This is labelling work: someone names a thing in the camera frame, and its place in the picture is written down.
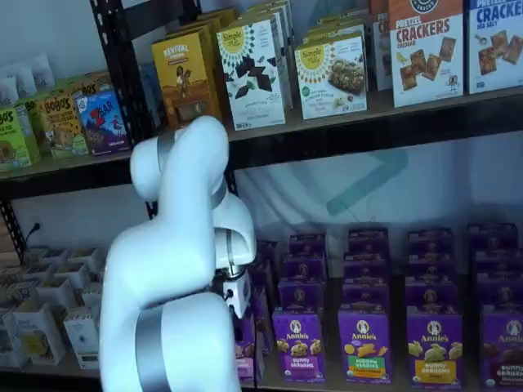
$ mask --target white box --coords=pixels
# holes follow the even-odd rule
[[[275,17],[245,17],[217,37],[235,130],[285,124]]]
[[[390,0],[394,106],[463,95],[463,2]]]
[[[0,367],[22,368],[29,357],[22,350],[13,310],[14,306],[0,308]]]
[[[64,325],[78,364],[82,369],[98,369],[99,308],[83,306],[67,312]]]
[[[97,247],[78,249],[71,253],[68,262],[84,263],[91,274],[98,274],[102,265],[100,250]]]
[[[24,352],[37,365],[56,366],[65,355],[64,343],[49,304],[26,301],[14,312]]]
[[[68,278],[50,278],[36,287],[41,302],[66,309],[78,307]]]
[[[471,0],[468,90],[471,94],[523,85],[521,0]]]

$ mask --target snack box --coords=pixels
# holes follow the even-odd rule
[[[93,155],[130,149],[122,112],[114,91],[103,91],[76,100],[80,121]]]
[[[22,368],[29,357],[22,350],[20,332],[9,304],[0,305],[0,367]]]
[[[100,309],[86,306],[67,311],[65,330],[81,369],[98,369]]]
[[[31,362],[36,365],[58,365],[65,356],[65,347],[49,304],[26,301],[14,311],[14,316],[23,350]]]
[[[463,95],[463,2],[391,0],[396,108]]]
[[[424,229],[409,231],[409,254],[454,254],[454,234],[451,229]]]
[[[370,0],[370,15],[373,22],[374,69],[378,90],[392,88],[391,35],[388,1]]]
[[[463,317],[456,306],[408,306],[407,342],[412,386],[462,389]]]
[[[488,307],[481,313],[483,390],[523,390],[523,309]]]
[[[23,104],[0,109],[0,172],[31,166],[40,160],[38,143]]]
[[[272,323],[284,380],[325,382],[321,315],[316,310],[277,309]]]
[[[292,278],[301,276],[304,279],[326,279],[327,270],[325,269],[325,254],[322,253],[289,253],[284,258],[284,276]]]
[[[284,68],[273,15],[237,20],[218,33],[235,130],[285,124]]]
[[[367,109],[367,73],[361,35],[311,40],[295,51],[303,118]]]
[[[175,33],[152,48],[170,128],[203,115],[221,121],[208,26]]]
[[[523,85],[521,0],[469,0],[468,90]]]
[[[342,304],[337,313],[342,363],[351,383],[391,384],[392,357],[387,312]]]
[[[278,291],[284,309],[318,309],[324,306],[324,284],[313,278],[282,278]]]
[[[248,310],[242,319],[234,317],[235,327],[235,353],[236,365],[238,366],[238,377],[241,381],[253,381],[256,372],[257,381],[263,378],[265,363],[262,354],[262,345],[257,345],[254,351],[254,327],[253,313]],[[256,355],[256,366],[254,368],[254,356]]]

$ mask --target cracker image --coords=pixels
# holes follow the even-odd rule
[[[520,59],[521,49],[523,48],[523,38],[514,35],[508,44],[507,52],[503,59],[509,63],[517,64]]]
[[[424,72],[422,75],[434,81],[436,78],[436,75],[438,74],[438,70],[440,69],[441,64],[441,58],[434,55],[429,55],[427,59],[427,71]]]
[[[494,49],[492,47],[487,47],[482,51],[478,52],[480,59],[480,71],[482,75],[490,74],[494,72],[496,67],[496,56],[494,55]]]
[[[410,55],[410,62],[412,63],[414,75],[419,75],[427,71],[427,62],[425,61],[425,52],[423,49],[412,53]]]
[[[454,48],[456,47],[456,39],[450,37],[444,37],[441,41],[440,58],[443,61],[450,62],[452,55],[454,54]]]
[[[494,56],[505,56],[508,49],[507,30],[502,30],[499,33],[490,37],[492,42],[492,49],[494,49]]]
[[[358,357],[366,357],[368,355],[376,353],[376,350],[374,349],[374,344],[367,343],[362,345],[360,348],[358,348]]]
[[[404,91],[415,88],[418,85],[418,82],[416,82],[416,74],[414,73],[412,65],[407,65],[406,67],[401,68],[400,74]]]
[[[345,352],[349,355],[354,354],[354,352],[355,352],[353,345],[345,345],[345,347],[343,347],[343,348],[345,349]]]

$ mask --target yellow box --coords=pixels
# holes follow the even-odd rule
[[[208,26],[172,34],[152,49],[169,126],[176,130],[203,115],[221,121]]]

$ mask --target purple box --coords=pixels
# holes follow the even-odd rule
[[[285,381],[324,382],[324,339],[315,311],[275,310],[276,345]]]
[[[289,253],[284,260],[283,276],[326,279],[325,254],[323,252]]]
[[[254,355],[256,355],[257,380],[263,378],[265,363],[263,361],[262,345],[257,345],[254,352],[254,317],[248,310],[242,319],[233,318],[235,328],[235,353],[236,364],[238,366],[238,377],[241,381],[254,380]]]
[[[454,235],[451,229],[439,228],[409,232],[409,254],[454,254]]]
[[[518,231],[513,223],[468,225],[468,244],[471,249],[516,249]]]
[[[254,327],[263,336],[263,342],[260,344],[262,352],[264,355],[269,355],[275,346],[275,336],[270,323],[270,311],[267,305],[265,288],[259,287],[254,291],[251,306],[253,308]]]
[[[346,380],[390,384],[392,357],[385,310],[379,305],[369,310],[342,305],[337,313],[337,321]]]
[[[389,234],[384,228],[349,230],[349,252],[389,254]]]
[[[278,284],[284,309],[324,307],[324,284],[316,279],[282,278]]]
[[[407,343],[413,386],[460,390],[463,384],[463,320],[454,307],[426,311],[409,306]]]
[[[483,389],[523,391],[523,308],[494,308],[481,316]]]

